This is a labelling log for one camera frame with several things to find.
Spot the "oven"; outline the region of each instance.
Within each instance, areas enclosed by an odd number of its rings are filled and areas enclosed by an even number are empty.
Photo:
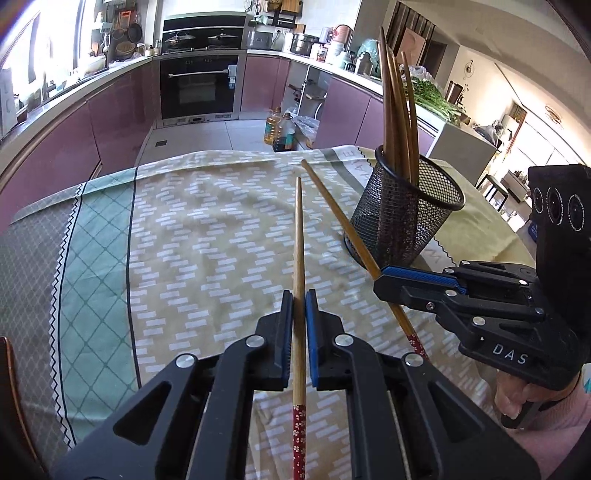
[[[244,54],[162,59],[161,126],[237,119],[245,63]]]
[[[249,20],[244,12],[164,20],[158,127],[238,118]]]

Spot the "oven handle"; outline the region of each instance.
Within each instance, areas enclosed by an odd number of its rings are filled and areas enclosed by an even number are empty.
[[[214,70],[212,72],[169,73],[168,78],[173,79],[175,77],[188,77],[189,75],[207,75],[209,73],[228,73],[228,70]]]

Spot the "screw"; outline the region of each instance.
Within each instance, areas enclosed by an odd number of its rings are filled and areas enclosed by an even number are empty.
[[[189,368],[195,363],[195,357],[185,353],[184,355],[179,356],[175,363],[179,368]]]
[[[265,344],[265,339],[260,335],[251,335],[246,339],[246,345],[250,348],[257,348]]]
[[[404,363],[409,367],[420,367],[423,364],[423,357],[418,353],[409,353],[404,357]]]
[[[336,336],[335,343],[339,346],[350,346],[353,344],[353,337],[351,337],[351,335],[343,333],[341,335]]]

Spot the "ceiling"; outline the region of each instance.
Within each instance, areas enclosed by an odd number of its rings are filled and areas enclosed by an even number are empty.
[[[460,45],[499,64],[524,106],[540,117],[545,116],[543,102],[534,101],[531,92],[541,89],[544,102],[569,119],[578,142],[585,144],[577,150],[587,153],[585,160],[591,158],[591,63],[545,0],[404,3]]]

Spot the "chopstick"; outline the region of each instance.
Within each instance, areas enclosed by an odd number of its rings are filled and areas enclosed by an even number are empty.
[[[304,296],[304,212],[301,178],[295,180],[294,308],[291,363],[293,365],[293,479],[306,478],[306,313]]]
[[[404,95],[404,88],[402,80],[400,79],[400,70],[398,63],[394,58],[392,49],[385,47],[388,56],[388,67],[394,89],[394,111],[396,115],[396,128],[398,130],[398,138],[400,140],[400,157],[398,158],[397,174],[405,180],[410,180],[410,158],[408,152],[410,125],[408,123],[408,110],[406,104],[406,96]]]
[[[410,135],[408,136],[412,143],[411,152],[411,169],[410,178],[413,185],[418,186],[418,165],[419,165],[419,150],[418,150],[418,125],[417,125],[417,107],[414,103],[414,86],[413,78],[410,75],[410,68],[408,67],[408,59],[406,52],[402,52],[402,61],[404,62],[404,76],[406,78],[407,93],[408,93],[408,109],[410,111]]]
[[[378,264],[375,262],[371,253],[369,253],[369,250],[363,243],[363,240],[361,240],[359,235],[357,235],[355,228],[353,228],[353,225],[351,225],[349,219],[346,217],[343,210],[341,210],[341,208],[339,207],[339,204],[336,203],[335,199],[326,189],[326,187],[322,183],[322,180],[318,178],[318,175],[316,175],[310,164],[306,160],[302,160],[301,165],[304,167],[306,172],[308,172],[308,175],[310,175],[310,178],[312,179],[312,181],[324,197],[326,203],[328,203],[330,209],[335,214],[335,217],[337,217],[337,220],[339,221],[341,227],[343,227],[343,230],[345,231],[345,233],[349,237],[349,240],[351,240],[351,243],[353,243],[353,246],[355,247],[357,253],[361,257],[361,260],[363,261],[365,268],[368,270],[369,274],[374,279],[374,281],[377,280],[381,276],[382,271],[379,269]],[[404,335],[406,335],[411,347],[413,347],[414,352],[418,353],[424,359],[428,360],[427,352],[424,349],[423,344],[421,343],[421,340],[417,335],[417,332],[415,332],[412,324],[410,323],[410,320],[404,313],[402,307],[400,305],[396,305],[393,303],[388,303],[388,305],[390,307],[390,310],[392,310],[392,313],[398,320],[398,323],[402,327],[402,331],[404,332]]]
[[[386,48],[386,39],[384,29],[380,31],[380,42],[378,43],[379,63],[382,72],[382,88],[384,90],[384,158],[386,163],[393,169],[396,169],[396,159],[399,156],[398,149],[400,143],[396,135],[394,117],[392,115],[393,91],[390,83],[388,68],[388,53]]]

